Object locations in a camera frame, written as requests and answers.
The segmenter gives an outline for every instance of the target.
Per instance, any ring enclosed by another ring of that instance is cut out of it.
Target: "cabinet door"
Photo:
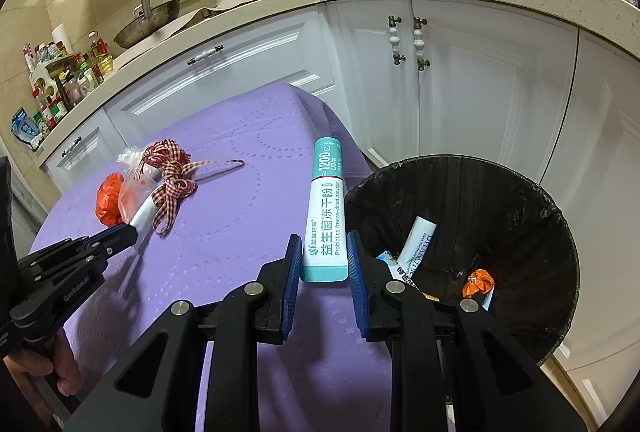
[[[556,357],[566,369],[640,341],[640,64],[581,32],[574,86],[542,180],[569,223],[580,297]]]
[[[219,45],[220,52],[187,63]],[[107,113],[127,144],[137,144],[209,105],[275,82],[314,94],[334,86],[315,8],[240,28],[175,57],[118,95]]]
[[[571,89],[577,29],[468,0],[412,2],[428,21],[431,61],[419,73],[420,154],[484,158],[540,181]]]
[[[567,372],[598,425],[614,411],[640,369],[640,342]]]
[[[407,60],[394,65],[389,41],[389,16],[397,24],[400,53]],[[410,0],[347,0],[330,6],[330,23],[354,138],[377,165],[417,155],[418,87],[410,62],[412,19]]]
[[[99,110],[56,149],[44,167],[65,192],[126,147],[105,112]]]

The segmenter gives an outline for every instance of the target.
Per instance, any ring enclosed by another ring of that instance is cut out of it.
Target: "cabinet handle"
[[[209,49],[207,51],[203,51],[199,55],[194,56],[193,58],[187,60],[187,65],[191,66],[192,64],[194,64],[196,62],[200,62],[201,60],[204,60],[205,58],[208,58],[208,57],[210,57],[211,55],[213,55],[215,53],[219,53],[224,48],[225,47],[223,45],[220,45],[220,46],[215,46],[213,49]]]
[[[62,151],[61,156],[65,157],[66,155],[69,154],[69,152],[71,152],[73,149],[75,149],[78,145],[80,145],[80,142],[82,141],[82,136],[78,136],[74,142],[69,145],[69,147],[67,147],[65,150]]]
[[[389,16],[389,43],[391,44],[391,53],[394,56],[394,65],[399,66],[400,60],[406,60],[404,55],[400,55],[400,37],[398,36],[397,22],[402,22],[400,17]]]
[[[422,39],[422,26],[427,24],[427,19],[414,17],[414,48],[415,62],[418,64],[418,71],[423,71],[424,67],[429,67],[431,62],[424,59],[424,40]]]

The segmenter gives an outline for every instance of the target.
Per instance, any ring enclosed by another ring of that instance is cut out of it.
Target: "trash can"
[[[416,216],[437,224],[413,276],[420,290],[455,304],[468,274],[487,270],[489,313],[541,365],[578,300],[578,255],[553,199],[501,165],[449,155],[393,163],[345,197],[347,231],[360,232],[370,256],[397,256]]]

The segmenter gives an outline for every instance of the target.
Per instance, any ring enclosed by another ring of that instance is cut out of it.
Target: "ribbon bow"
[[[229,161],[243,162],[237,159]],[[213,161],[205,160],[191,163],[191,155],[183,151],[172,139],[163,139],[145,149],[134,179],[140,179],[144,165],[148,164],[160,169],[164,180],[151,193],[151,198],[158,207],[158,212],[153,220],[156,234],[162,237],[171,230],[178,214],[178,202],[196,191],[196,181],[185,179],[183,176],[209,163],[213,163]],[[166,218],[166,224],[164,228],[159,230],[158,226],[164,218]]]

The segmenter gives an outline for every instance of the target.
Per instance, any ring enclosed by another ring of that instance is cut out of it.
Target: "orange candy wrapper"
[[[494,278],[486,270],[476,269],[462,287],[462,298],[470,298],[478,292],[486,295],[493,287]]]
[[[98,220],[107,228],[111,228],[122,222],[120,209],[118,208],[118,196],[120,195],[120,187],[124,181],[122,174],[113,173],[107,176],[100,188],[95,199],[95,215]]]

